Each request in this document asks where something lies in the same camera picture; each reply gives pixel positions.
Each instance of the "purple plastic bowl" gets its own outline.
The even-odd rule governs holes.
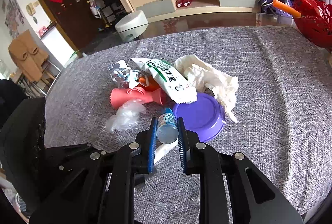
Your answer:
[[[175,104],[175,118],[182,117],[187,130],[196,132],[201,142],[217,136],[225,124],[224,108],[207,94],[197,93],[197,101],[191,104]]]

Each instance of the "silver bolt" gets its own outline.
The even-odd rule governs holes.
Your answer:
[[[94,153],[90,154],[90,158],[93,160],[96,160],[96,159],[100,158],[100,154],[98,152],[94,152]]]
[[[197,149],[205,149],[206,145],[204,143],[196,143]]]
[[[242,159],[244,159],[244,154],[237,152],[234,154],[234,157],[238,160],[242,160]]]
[[[131,144],[129,144],[129,148],[130,149],[137,149],[139,147],[139,143],[131,143]]]

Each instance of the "crumpled tissue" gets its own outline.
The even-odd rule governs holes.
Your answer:
[[[212,65],[205,63],[196,55],[185,55],[175,61],[174,67],[198,92],[209,88],[215,99],[224,107],[227,116],[238,122],[232,110],[235,107],[235,93],[239,88],[239,79],[216,70]]]

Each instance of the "gray tablecloth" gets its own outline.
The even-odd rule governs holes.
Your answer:
[[[244,152],[304,213],[332,186],[332,79],[320,51],[291,27],[213,28],[144,39],[98,52],[69,65],[46,100],[46,146],[92,142],[108,152],[148,129],[161,107],[146,104],[139,130],[109,134],[114,88],[107,67],[124,59],[174,63],[196,54],[239,78],[234,113],[212,141],[219,152]],[[178,149],[157,163],[157,174],[135,192],[143,223],[198,223],[199,179],[185,176]]]

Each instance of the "red basket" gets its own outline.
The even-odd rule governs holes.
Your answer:
[[[332,47],[332,5],[318,0],[295,0],[293,8],[302,14],[295,18],[300,32],[315,45]]]

